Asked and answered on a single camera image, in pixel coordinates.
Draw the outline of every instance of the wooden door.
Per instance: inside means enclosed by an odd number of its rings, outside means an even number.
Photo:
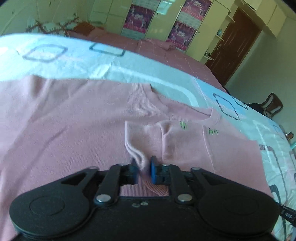
[[[206,62],[222,86],[225,86],[260,33],[260,29],[240,9],[237,9],[233,19],[235,23],[228,25],[222,36],[224,41],[217,44],[211,55],[214,60]]]

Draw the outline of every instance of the poster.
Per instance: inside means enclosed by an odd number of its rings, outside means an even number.
[[[166,41],[185,51],[195,32],[196,30],[193,27],[176,21]]]
[[[211,4],[210,0],[186,0],[181,12],[202,21]]]
[[[154,11],[151,9],[132,4],[124,22],[123,28],[145,34],[153,14]]]

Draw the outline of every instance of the chair backrest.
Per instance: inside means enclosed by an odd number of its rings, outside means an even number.
[[[276,113],[279,113],[284,106],[283,106],[283,103],[281,102],[281,100],[277,97],[277,95],[275,93],[271,93],[267,97],[266,101],[264,101],[262,104],[260,104],[260,106],[263,107],[264,105],[266,105],[269,102],[271,97],[273,97],[273,99],[271,100],[270,104],[265,109],[266,109],[266,111],[270,112],[271,117],[273,117]]]

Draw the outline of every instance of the door handle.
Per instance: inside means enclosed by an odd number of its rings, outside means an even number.
[[[217,51],[221,48],[222,44],[219,44],[219,46],[217,47]]]

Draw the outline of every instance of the wall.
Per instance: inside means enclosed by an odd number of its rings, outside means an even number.
[[[94,0],[7,0],[0,7],[0,35],[25,32],[29,17],[57,23],[76,13],[86,20],[93,3]]]
[[[274,121],[296,134],[296,21],[287,18],[277,38],[264,34],[247,63],[226,87],[246,103],[262,103],[274,92],[284,105]]]
[[[237,79],[238,74],[241,72],[241,70],[244,68],[244,65],[248,62],[249,58],[255,52],[255,50],[258,47],[259,42],[261,41],[261,38],[264,35],[265,35],[265,33],[263,31],[261,31],[260,34],[258,35],[255,43],[252,45],[251,49],[249,50],[249,52],[247,53],[247,55],[245,56],[245,58],[243,59],[243,61],[239,65],[239,67],[236,69],[236,71],[233,73],[233,75],[228,80],[228,82],[226,84],[227,86],[230,86],[232,82],[235,82],[235,80]]]

